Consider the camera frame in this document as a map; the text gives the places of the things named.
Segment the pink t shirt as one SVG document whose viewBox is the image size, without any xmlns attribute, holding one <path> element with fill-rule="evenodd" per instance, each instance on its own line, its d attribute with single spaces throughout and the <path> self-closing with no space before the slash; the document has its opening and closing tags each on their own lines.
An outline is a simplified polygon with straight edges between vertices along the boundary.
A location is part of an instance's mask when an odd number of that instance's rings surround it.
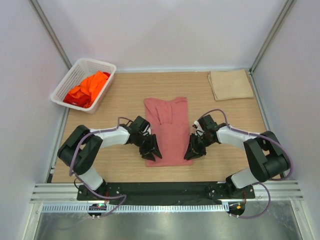
<svg viewBox="0 0 320 240">
<path fill-rule="evenodd" d="M 151 124 L 151 133 L 162 158 L 147 160 L 147 167 L 191 166 L 193 160 L 184 159 L 190 141 L 188 99 L 177 97 L 173 100 L 146 98 L 144 100 L 146 120 Z"/>
</svg>

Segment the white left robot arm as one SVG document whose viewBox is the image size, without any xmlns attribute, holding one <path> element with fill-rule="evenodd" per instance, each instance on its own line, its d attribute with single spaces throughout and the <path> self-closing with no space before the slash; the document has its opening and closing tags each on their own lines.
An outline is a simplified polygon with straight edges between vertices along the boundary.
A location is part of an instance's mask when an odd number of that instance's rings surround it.
<svg viewBox="0 0 320 240">
<path fill-rule="evenodd" d="M 114 145 L 135 145 L 145 160 L 162 158 L 157 138 L 149 130 L 149 123 L 120 124 L 114 128 L 89 129 L 79 125 L 62 144 L 57 157 L 69 167 L 70 173 L 77 176 L 88 187 L 88 194 L 95 200 L 106 196 L 106 181 L 98 174 L 93 163 L 98 151 Z"/>
</svg>

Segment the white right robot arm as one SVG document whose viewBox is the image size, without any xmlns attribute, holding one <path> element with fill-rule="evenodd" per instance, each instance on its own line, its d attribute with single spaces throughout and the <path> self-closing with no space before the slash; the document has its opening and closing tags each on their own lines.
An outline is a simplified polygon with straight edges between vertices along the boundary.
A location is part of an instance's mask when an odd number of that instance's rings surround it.
<svg viewBox="0 0 320 240">
<path fill-rule="evenodd" d="M 207 154 L 212 144 L 228 144 L 245 152 L 248 167 L 228 176 L 223 184 L 223 196 L 240 198 L 253 184 L 264 183 L 289 170 L 292 160 L 271 131 L 246 132 L 226 123 L 201 126 L 190 135 L 184 159 L 189 161 Z"/>
</svg>

